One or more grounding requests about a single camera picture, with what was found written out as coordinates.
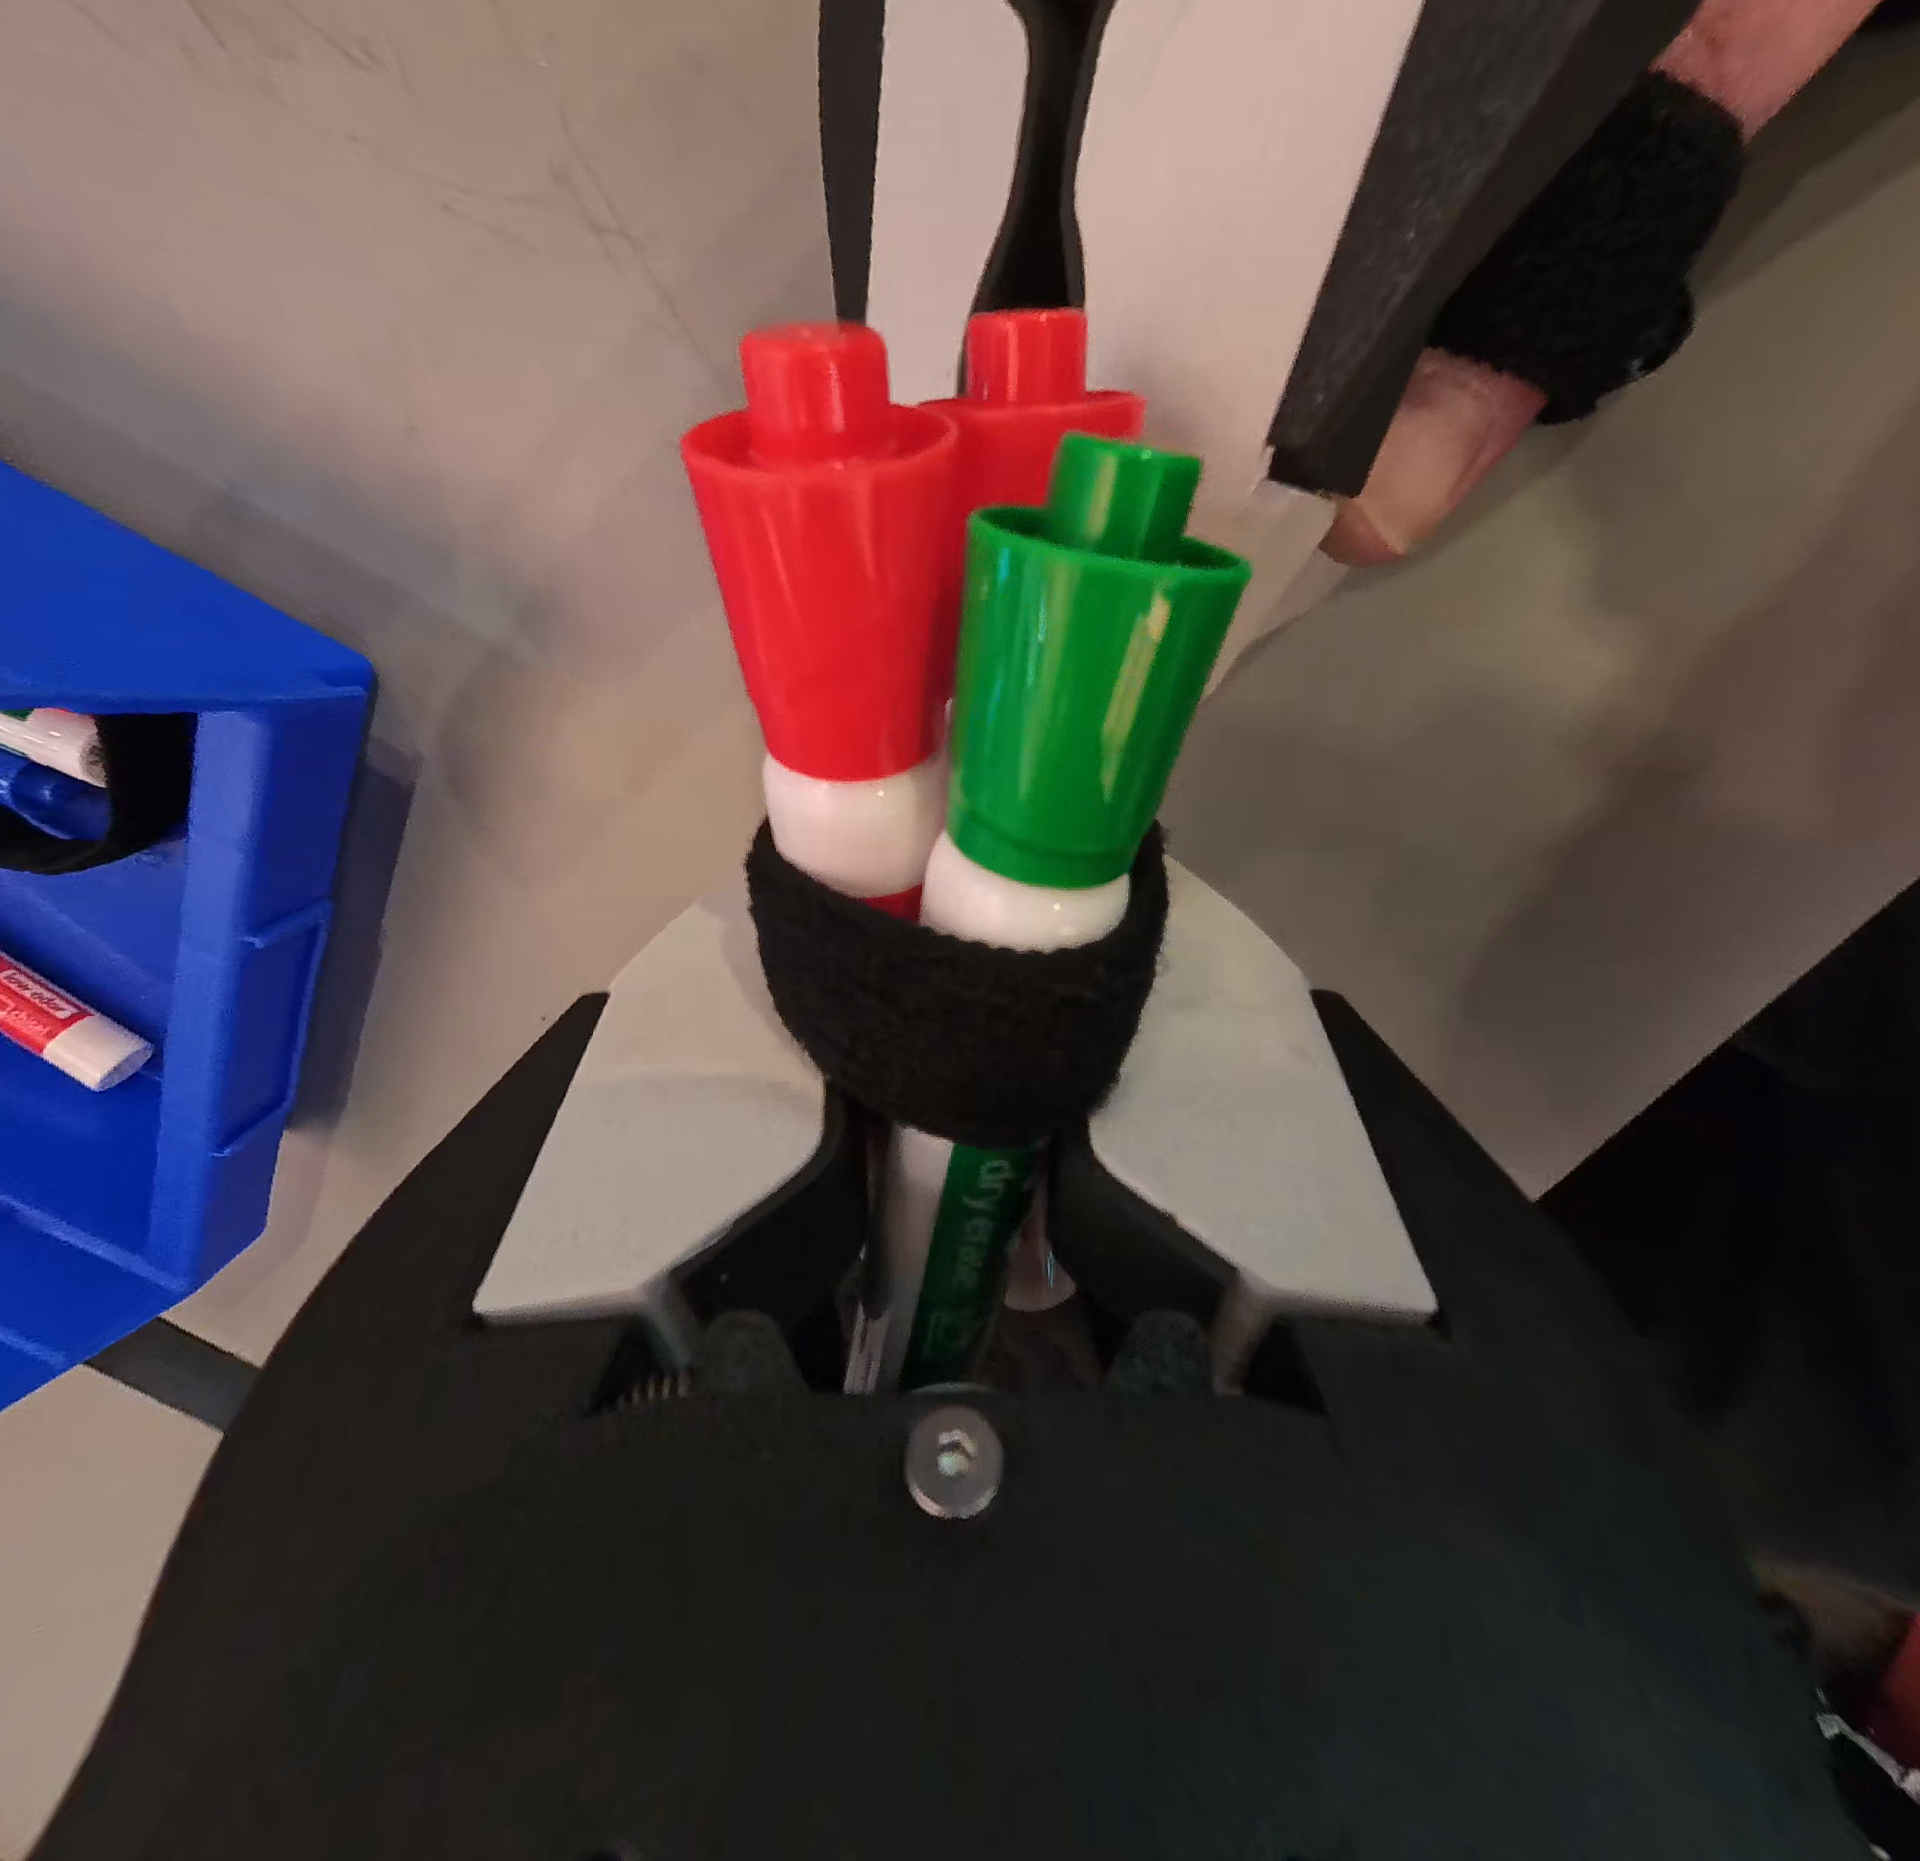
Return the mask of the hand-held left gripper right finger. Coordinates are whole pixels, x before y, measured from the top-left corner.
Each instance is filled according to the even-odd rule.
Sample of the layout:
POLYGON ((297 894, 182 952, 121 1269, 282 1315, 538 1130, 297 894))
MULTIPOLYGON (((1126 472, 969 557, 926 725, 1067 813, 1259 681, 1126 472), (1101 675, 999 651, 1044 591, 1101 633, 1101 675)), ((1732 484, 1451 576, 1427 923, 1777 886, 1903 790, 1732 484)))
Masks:
POLYGON ((1302 972, 1184 866, 1168 866, 1159 982, 1091 1114, 1091 1161, 1174 1219, 1179 1251, 1228 1261, 1219 1383, 1274 1315, 1440 1315, 1302 972))

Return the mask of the person's right hand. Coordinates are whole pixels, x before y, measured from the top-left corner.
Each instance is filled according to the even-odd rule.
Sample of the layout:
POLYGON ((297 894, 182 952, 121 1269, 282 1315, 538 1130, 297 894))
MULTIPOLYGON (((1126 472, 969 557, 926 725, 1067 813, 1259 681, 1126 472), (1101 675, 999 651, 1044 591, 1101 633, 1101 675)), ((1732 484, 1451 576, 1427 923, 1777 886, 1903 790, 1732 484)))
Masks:
POLYGON ((1542 426, 1693 339, 1693 266, 1736 192, 1743 143, 1887 0, 1704 0, 1587 143, 1443 301, 1374 467, 1323 557, 1374 571, 1427 542, 1542 426))

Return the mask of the green dry erase marker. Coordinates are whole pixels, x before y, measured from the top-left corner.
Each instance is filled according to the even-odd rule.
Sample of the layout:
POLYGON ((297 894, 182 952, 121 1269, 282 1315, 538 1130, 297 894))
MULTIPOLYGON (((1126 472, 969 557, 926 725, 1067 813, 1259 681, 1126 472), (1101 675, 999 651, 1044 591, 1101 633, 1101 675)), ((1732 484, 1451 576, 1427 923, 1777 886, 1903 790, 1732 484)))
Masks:
POLYGON ((926 870, 955 1055, 885 1152, 882 1383, 955 1383, 1005 1301, 1044 1143, 1115 1076, 1146 989, 1127 875, 1249 564, 1192 539, 1198 451, 1065 434, 1037 510, 981 510, 926 870))

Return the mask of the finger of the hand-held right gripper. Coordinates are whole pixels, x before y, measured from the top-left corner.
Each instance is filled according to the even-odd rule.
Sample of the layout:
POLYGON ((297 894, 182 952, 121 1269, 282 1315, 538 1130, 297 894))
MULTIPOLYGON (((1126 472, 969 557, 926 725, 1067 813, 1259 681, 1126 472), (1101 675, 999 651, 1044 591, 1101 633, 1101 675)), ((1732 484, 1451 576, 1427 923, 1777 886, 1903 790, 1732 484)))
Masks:
POLYGON ((1339 576, 1274 417, 1427 0, 1114 0, 1076 152, 1091 373, 1201 462, 1198 539, 1249 557, 1209 689, 1339 576))
POLYGON ((823 208, 840 319, 969 329, 1022 285, 1037 0, 823 0, 823 208))

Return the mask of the blue plastic bin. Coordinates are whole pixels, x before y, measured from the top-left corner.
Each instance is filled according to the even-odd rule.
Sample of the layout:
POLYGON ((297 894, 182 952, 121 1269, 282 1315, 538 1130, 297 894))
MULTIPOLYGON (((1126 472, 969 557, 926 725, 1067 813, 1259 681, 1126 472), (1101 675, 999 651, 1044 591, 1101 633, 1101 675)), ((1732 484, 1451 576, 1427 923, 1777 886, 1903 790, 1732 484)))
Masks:
POLYGON ((6 813, 0 945, 152 1055, 0 1055, 0 1401, 223 1273, 269 1215, 372 664, 6 467, 6 715, 85 715, 107 830, 6 813))

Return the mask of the white marker with red label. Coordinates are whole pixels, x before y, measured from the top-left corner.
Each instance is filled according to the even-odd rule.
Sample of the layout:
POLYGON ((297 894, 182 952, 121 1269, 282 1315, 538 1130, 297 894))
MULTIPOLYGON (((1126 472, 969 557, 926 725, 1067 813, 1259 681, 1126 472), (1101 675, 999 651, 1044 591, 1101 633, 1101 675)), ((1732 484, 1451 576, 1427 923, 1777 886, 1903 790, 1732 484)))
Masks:
POLYGON ((65 984, 10 958, 0 958, 0 1037, 88 1094, 131 1080, 157 1055, 152 1037, 79 1001, 65 984))

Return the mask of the blue marker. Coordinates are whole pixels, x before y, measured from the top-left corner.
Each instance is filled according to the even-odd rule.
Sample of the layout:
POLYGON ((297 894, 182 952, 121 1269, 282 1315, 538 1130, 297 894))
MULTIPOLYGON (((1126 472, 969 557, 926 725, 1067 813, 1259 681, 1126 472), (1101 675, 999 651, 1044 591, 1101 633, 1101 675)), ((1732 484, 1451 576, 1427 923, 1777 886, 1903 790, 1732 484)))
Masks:
POLYGON ((107 790, 105 783, 59 771, 59 770, 44 770, 17 750, 0 750, 0 806, 56 839, 105 839, 107 836, 107 790))

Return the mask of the red dry erase marker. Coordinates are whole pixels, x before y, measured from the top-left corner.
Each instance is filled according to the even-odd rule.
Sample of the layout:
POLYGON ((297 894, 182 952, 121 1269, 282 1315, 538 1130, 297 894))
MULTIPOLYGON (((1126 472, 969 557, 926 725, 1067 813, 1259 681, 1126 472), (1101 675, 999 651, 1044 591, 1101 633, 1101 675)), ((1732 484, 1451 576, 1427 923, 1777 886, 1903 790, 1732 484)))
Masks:
POLYGON ((763 725, 784 866, 915 918, 948 822, 962 633, 962 428, 891 403, 859 319, 745 332, 745 411, 680 434, 680 472, 763 725))
POLYGON ((962 440, 955 564, 981 510, 1037 510, 1065 434, 1141 440, 1146 397, 1086 379, 1082 307, 999 307, 969 319, 962 393, 927 397, 962 440))

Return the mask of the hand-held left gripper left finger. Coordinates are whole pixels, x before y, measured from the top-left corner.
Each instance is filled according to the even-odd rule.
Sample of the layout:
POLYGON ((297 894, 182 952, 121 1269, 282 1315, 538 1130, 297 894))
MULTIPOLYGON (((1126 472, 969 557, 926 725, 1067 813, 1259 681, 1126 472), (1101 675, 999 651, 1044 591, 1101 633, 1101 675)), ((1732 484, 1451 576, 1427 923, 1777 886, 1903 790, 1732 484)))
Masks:
POLYGON ((608 984, 477 1282, 484 1322, 628 1322, 694 1367, 716 1314, 835 1349, 829 1088, 793 1045, 745 894, 676 915, 608 984))

